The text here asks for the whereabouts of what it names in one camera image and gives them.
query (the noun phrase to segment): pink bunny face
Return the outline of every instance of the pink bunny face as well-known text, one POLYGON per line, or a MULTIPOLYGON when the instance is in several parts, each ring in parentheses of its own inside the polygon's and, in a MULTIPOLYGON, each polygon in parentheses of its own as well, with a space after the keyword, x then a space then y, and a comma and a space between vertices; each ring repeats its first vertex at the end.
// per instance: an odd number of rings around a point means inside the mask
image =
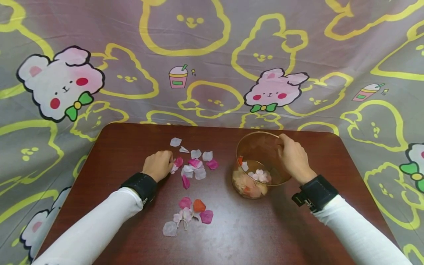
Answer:
MULTIPOLYGON (((261 74, 251 90, 245 95, 245 104, 253 106, 251 112, 256 112, 255 106, 282 107, 292 103, 300 94, 300 85, 308 80, 306 73, 297 73, 284 76, 282 68, 275 68, 261 74)), ((269 108, 260 110, 271 112, 269 108)))
POLYGON ((17 71, 18 79, 33 93, 33 100, 47 120, 61 121, 65 115, 74 121, 77 110, 67 113, 76 104, 88 105, 92 94, 104 86, 104 74, 89 63, 90 53, 71 46, 49 58, 34 54, 17 71))

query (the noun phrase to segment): pink petal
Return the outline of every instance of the pink petal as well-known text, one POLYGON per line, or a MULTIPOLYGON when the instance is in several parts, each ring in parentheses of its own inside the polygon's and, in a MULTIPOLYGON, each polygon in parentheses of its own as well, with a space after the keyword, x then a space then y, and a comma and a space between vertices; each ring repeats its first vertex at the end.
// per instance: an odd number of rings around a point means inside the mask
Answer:
POLYGON ((212 222, 213 212, 211 210, 201 212, 200 218, 202 219, 202 223, 210 224, 212 222))
POLYGON ((206 165, 211 169, 211 170, 215 170, 217 169, 217 167, 219 166, 218 162, 216 162, 215 159, 212 159, 211 161, 208 161, 206 163, 206 165))
POLYGON ((185 207, 190 208, 191 207, 191 200, 189 197, 184 197, 181 199, 181 201, 178 203, 181 209, 184 209, 185 207))
POLYGON ((202 162, 202 161, 200 161, 200 160, 199 160, 199 159, 197 159, 197 158, 190 159, 190 160, 188 161, 188 163, 189 163, 192 167, 194 167, 194 168, 199 168, 199 167, 203 164, 203 162, 202 162))
POLYGON ((183 159, 181 158, 181 156, 177 159, 175 159, 174 165, 177 167, 181 167, 183 165, 183 159))
POLYGON ((261 190, 258 186, 254 186, 250 189, 250 197, 252 198, 259 198, 261 196, 261 190))
POLYGON ((186 177, 186 175, 183 175, 182 176, 182 179, 183 179, 183 187, 185 189, 190 188, 190 180, 188 180, 188 178, 186 177))

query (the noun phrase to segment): cartoon drink cup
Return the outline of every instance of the cartoon drink cup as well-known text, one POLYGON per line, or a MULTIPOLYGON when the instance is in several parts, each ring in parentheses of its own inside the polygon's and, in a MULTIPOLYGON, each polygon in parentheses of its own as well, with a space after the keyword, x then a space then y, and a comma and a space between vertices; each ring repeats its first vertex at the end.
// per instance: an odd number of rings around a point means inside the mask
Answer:
POLYGON ((372 96, 375 92, 380 90, 380 87, 384 86, 385 83, 382 84, 371 84, 362 88, 356 96, 352 99, 352 101, 364 101, 365 99, 372 96))
POLYGON ((169 72, 169 82, 171 83, 171 88, 185 88, 185 83, 187 81, 187 65, 176 66, 171 69, 169 72))

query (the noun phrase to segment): orange petal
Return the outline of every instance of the orange petal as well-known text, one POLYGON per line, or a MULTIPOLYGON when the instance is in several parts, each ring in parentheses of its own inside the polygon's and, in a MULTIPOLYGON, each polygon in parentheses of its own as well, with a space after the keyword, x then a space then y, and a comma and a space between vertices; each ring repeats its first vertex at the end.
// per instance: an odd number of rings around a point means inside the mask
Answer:
POLYGON ((206 205, 199 199, 195 199, 193 203, 193 210, 195 212, 204 212, 206 210, 206 205))

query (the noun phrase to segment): bunny ear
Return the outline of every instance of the bunny ear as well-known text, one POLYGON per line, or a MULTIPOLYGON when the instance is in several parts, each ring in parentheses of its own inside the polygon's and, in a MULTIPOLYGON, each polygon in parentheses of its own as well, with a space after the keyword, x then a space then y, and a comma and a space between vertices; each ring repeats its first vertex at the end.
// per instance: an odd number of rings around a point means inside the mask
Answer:
POLYGON ((55 60, 64 61, 68 66, 83 65, 87 63, 90 53, 78 46, 71 46, 54 56, 55 60))
POLYGON ((22 81, 25 82, 28 79, 41 73, 48 64, 49 59, 46 57, 39 54, 31 55, 18 68, 17 75, 22 81))
POLYGON ((282 68, 274 68, 268 71, 264 71, 261 74, 261 78, 274 79, 284 76, 284 70, 282 68))
POLYGON ((287 84, 292 86, 298 86, 309 79, 309 76, 307 73, 297 73, 297 74, 287 75, 286 77, 288 78, 287 84))

